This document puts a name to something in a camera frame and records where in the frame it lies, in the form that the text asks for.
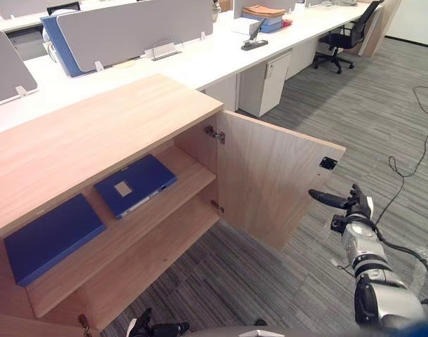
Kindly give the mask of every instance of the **door hinge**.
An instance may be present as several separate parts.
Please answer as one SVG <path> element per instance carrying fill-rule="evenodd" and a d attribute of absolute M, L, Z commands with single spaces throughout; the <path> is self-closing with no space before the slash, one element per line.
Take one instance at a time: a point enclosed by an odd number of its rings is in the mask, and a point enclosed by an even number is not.
<path fill-rule="evenodd" d="M 320 167 L 323 167 L 324 169 L 327 169 L 329 171 L 332 171 L 336 165 L 337 165 L 337 160 L 334 160 L 328 157 L 323 157 L 320 163 Z"/>
<path fill-rule="evenodd" d="M 92 337 L 93 335 L 89 331 L 89 321 L 88 318 L 84 314 L 79 315 L 79 323 L 81 327 L 84 329 L 83 337 Z"/>
<path fill-rule="evenodd" d="M 214 128 L 210 125 L 205 127 L 205 133 L 207 133 L 208 135 L 210 135 L 213 138 L 217 138 L 218 140 L 220 140 L 220 142 L 222 144 L 225 144 L 225 133 L 220 132 L 217 133 L 214 131 Z"/>
<path fill-rule="evenodd" d="M 217 202 L 215 202 L 214 200 L 211 200 L 211 205 L 213 205 L 213 207 L 215 209 L 217 209 L 218 211 L 225 213 L 225 209 L 223 207 L 219 206 L 219 204 Z"/>

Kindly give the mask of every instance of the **cabinet shelf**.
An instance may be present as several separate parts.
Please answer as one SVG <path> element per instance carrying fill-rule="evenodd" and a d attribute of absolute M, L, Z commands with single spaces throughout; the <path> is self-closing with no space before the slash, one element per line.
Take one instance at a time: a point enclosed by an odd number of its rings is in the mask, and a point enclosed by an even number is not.
<path fill-rule="evenodd" d="M 104 329 L 218 220 L 194 197 L 113 260 L 77 291 L 90 325 Z"/>
<path fill-rule="evenodd" d="M 93 187 L 82 191 L 107 229 L 27 286 L 36 317 L 43 317 L 215 180 L 214 173 L 176 147 L 155 157 L 178 181 L 121 220 Z"/>

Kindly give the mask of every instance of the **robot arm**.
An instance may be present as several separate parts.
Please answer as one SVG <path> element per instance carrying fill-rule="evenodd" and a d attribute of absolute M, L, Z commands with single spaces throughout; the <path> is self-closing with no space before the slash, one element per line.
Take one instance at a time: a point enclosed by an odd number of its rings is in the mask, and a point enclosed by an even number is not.
<path fill-rule="evenodd" d="M 348 199 L 316 190 L 309 194 L 323 204 L 347 211 L 345 216 L 333 216 L 331 230 L 342 235 L 356 278 L 356 323 L 400 329 L 425 319 L 418 298 L 390 268 L 376 225 L 371 221 L 373 200 L 358 185 L 353 185 Z"/>

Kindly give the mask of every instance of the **cabinet top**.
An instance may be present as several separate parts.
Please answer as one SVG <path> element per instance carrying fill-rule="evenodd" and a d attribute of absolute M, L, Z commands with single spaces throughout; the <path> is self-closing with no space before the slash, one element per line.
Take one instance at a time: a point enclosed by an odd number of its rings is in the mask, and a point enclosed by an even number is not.
<path fill-rule="evenodd" d="M 154 75 L 0 133 L 0 237 L 222 107 Z"/>

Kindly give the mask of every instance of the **white wall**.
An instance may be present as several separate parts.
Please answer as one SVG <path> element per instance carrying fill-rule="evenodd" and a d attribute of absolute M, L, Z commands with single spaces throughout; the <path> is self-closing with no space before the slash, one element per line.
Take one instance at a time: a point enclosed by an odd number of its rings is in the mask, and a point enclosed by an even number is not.
<path fill-rule="evenodd" d="M 386 35 L 428 44 L 428 0 L 402 0 Z"/>

